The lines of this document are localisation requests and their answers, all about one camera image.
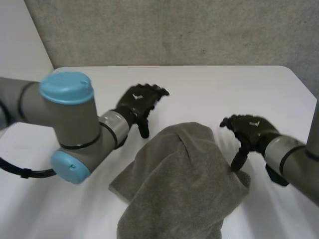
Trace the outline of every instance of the black cable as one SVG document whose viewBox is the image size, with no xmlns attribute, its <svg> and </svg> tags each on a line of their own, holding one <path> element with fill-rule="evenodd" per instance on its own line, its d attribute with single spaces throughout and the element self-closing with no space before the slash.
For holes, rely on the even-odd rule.
<svg viewBox="0 0 319 239">
<path fill-rule="evenodd" d="M 19 168 L 0 157 L 0 168 L 9 173 L 21 176 L 21 178 L 48 178 L 56 175 L 53 169 L 33 171 L 28 168 Z"/>
</svg>

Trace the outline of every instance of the white wall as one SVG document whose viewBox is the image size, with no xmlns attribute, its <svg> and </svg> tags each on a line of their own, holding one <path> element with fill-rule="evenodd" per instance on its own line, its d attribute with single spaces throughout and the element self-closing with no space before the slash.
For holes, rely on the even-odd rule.
<svg viewBox="0 0 319 239">
<path fill-rule="evenodd" d="M 23 0 L 0 0 L 0 77 L 40 81 L 53 70 Z"/>
</svg>

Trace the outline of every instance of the blue joint cap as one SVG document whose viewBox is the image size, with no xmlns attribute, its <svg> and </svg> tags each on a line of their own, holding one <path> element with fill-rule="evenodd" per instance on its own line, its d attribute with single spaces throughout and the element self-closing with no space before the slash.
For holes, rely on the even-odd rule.
<svg viewBox="0 0 319 239">
<path fill-rule="evenodd" d="M 80 184 L 91 175 L 90 170 L 82 162 L 59 150 L 52 155 L 51 166 L 57 175 L 73 184 Z"/>
<path fill-rule="evenodd" d="M 79 105 L 94 97 L 89 77 L 81 72 L 59 72 L 47 76 L 40 83 L 41 95 L 62 105 Z"/>
</svg>

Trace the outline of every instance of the towel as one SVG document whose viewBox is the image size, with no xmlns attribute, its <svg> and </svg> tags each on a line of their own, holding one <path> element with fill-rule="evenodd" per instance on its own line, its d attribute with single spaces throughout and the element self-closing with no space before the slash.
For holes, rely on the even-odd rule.
<svg viewBox="0 0 319 239">
<path fill-rule="evenodd" d="M 169 126 L 110 184 L 129 203 L 117 238 L 220 239 L 223 219 L 249 186 L 249 175 L 231 172 L 210 128 Z"/>
</svg>

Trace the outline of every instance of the gray wall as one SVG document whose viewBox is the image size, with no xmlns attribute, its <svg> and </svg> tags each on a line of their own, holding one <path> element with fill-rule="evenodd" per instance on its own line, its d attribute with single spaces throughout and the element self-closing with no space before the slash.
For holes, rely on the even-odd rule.
<svg viewBox="0 0 319 239">
<path fill-rule="evenodd" d="M 25 0 L 54 67 L 283 65 L 319 96 L 318 0 Z"/>
</svg>

